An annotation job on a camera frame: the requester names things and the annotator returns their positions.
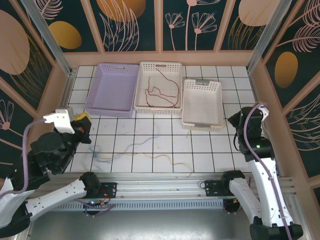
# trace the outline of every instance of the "flower illustration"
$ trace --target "flower illustration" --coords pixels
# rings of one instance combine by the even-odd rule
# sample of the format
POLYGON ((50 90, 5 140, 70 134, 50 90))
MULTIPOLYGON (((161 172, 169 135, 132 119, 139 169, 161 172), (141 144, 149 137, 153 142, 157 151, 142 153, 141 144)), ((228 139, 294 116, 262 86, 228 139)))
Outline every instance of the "flower illustration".
POLYGON ((170 13, 167 13, 165 15, 165 20, 168 23, 168 26, 170 28, 172 47, 173 47, 173 50, 175 51, 176 48, 175 48, 175 44, 174 44, 174 37, 172 34, 172 29, 183 27, 184 25, 186 25, 186 23, 185 23, 185 21, 183 21, 184 19, 181 16, 181 12, 180 13, 173 13, 172 16, 170 13))
MULTIPOLYGON (((14 114, 15 105, 8 101, 8 104, 6 105, 5 101, 3 99, 0 100, 0 130, 10 130, 11 132, 17 134, 18 136, 22 137, 22 135, 10 128, 10 122, 12 120, 12 116, 14 114)), ((22 149, 20 146, 17 146, 11 142, 8 142, 4 139, 0 138, 0 142, 3 142, 11 147, 14 147, 16 149, 22 149)))
POLYGON ((12 115, 14 114, 15 105, 8 101, 6 103, 4 100, 0 100, 0 129, 8 130, 10 129, 10 121, 12 119, 12 115))
POLYGON ((190 9, 191 7, 197 5, 210 5, 210 4, 217 4, 220 0, 186 0, 186 3, 189 5, 188 12, 186 15, 186 27, 185 27, 185 50, 188 50, 188 27, 189 27, 189 16, 190 16, 190 9))
POLYGON ((197 50, 198 34, 209 33, 217 30, 214 24, 216 19, 214 13, 203 13, 199 18, 199 12, 192 14, 192 24, 195 32, 194 50, 197 50))

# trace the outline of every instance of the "purple lavender basket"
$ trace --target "purple lavender basket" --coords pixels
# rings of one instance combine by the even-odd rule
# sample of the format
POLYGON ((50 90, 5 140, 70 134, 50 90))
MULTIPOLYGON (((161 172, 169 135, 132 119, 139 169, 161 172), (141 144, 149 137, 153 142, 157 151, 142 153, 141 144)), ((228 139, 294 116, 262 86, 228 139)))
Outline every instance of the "purple lavender basket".
POLYGON ((138 73, 139 65, 100 63, 84 111, 91 115, 131 118, 138 73))

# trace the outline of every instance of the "plastic basket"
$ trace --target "plastic basket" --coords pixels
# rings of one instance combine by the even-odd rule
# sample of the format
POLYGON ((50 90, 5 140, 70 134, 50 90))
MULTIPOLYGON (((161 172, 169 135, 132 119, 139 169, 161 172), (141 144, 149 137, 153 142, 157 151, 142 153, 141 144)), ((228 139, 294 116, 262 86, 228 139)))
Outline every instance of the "plastic basket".
POLYGON ((182 124, 184 129, 213 132, 224 126, 220 82, 194 79, 184 81, 182 124))
POLYGON ((91 115, 131 118, 139 65, 100 63, 84 110, 91 115))
POLYGON ((139 67, 135 110, 143 114, 178 115, 182 110, 182 89, 181 63, 143 61, 139 67))

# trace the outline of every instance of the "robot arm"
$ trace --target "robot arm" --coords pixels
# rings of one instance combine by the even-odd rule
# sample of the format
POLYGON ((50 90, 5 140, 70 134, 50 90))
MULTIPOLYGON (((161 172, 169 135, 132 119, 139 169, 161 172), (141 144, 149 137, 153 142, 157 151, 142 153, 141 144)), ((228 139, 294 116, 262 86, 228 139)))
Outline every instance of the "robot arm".
POLYGON ((224 172, 221 178, 222 185, 236 196, 245 211, 250 221, 250 234, 253 240, 299 239, 303 235, 303 230, 300 225, 294 224, 284 201, 277 177, 276 161, 274 160, 275 156, 271 142, 261 136, 261 124, 268 116, 269 111, 264 106, 260 106, 249 118, 247 129, 244 129, 246 118, 251 110, 252 107, 244 107, 240 112, 230 117, 228 121, 236 128, 239 149, 244 154, 245 160, 252 171, 260 201, 251 191, 241 171, 224 172), (246 131, 251 148, 266 168, 248 148, 244 131, 246 131), (283 215, 280 213, 279 206, 283 210, 283 215))
MULTIPOLYGON (((8 193, 0 198, 0 238, 22 232, 46 212, 88 193, 97 194, 101 187, 98 177, 93 172, 86 172, 63 188, 26 200, 40 185, 50 180, 48 170, 54 175, 63 174, 78 145, 91 143, 91 120, 86 113, 74 116, 72 108, 61 108, 43 118, 46 123, 54 123, 54 132, 43 134, 30 145, 26 191, 8 193)), ((24 168, 20 160, 13 165, 12 172, 5 179, 0 195, 7 191, 18 191, 23 186, 24 168)))

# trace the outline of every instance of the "white tile floor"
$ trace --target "white tile floor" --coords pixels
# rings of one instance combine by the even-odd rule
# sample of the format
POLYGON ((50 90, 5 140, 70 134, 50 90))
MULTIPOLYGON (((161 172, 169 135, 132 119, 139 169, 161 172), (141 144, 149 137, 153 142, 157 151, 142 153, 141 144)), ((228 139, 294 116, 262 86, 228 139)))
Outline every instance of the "white tile floor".
MULTIPOLYGON (((84 111, 96 66, 80 66, 68 106, 84 111)), ((255 103, 244 66, 187 66, 184 78, 221 82, 224 117, 255 103)), ((219 132, 182 128, 181 115, 133 117, 91 115, 91 144, 80 144, 68 171, 133 173, 213 173, 239 169, 248 172, 244 156, 233 146, 235 129, 225 123, 219 132)))

